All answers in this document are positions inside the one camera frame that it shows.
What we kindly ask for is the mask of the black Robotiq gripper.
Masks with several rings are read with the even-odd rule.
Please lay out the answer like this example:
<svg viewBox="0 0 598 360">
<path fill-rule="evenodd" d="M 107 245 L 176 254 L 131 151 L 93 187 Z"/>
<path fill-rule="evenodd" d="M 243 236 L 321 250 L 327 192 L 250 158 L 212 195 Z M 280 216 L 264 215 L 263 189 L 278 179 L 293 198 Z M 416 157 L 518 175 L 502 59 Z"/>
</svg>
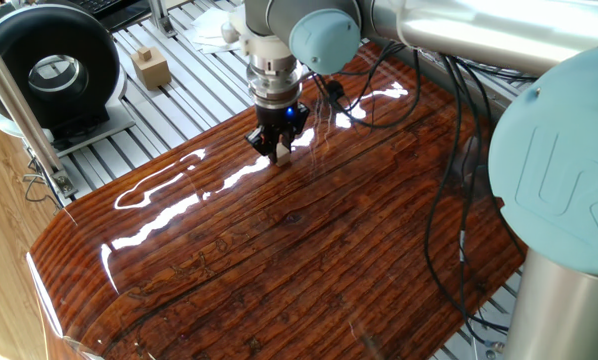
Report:
<svg viewBox="0 0 598 360">
<path fill-rule="evenodd" d="M 245 140 L 258 153 L 269 156 L 275 151 L 278 142 L 276 130 L 281 132 L 283 146 L 290 149 L 295 137 L 302 134 L 310 109 L 303 103 L 294 102 L 279 109 L 256 105 L 255 113 L 259 126 L 248 132 Z"/>
</svg>

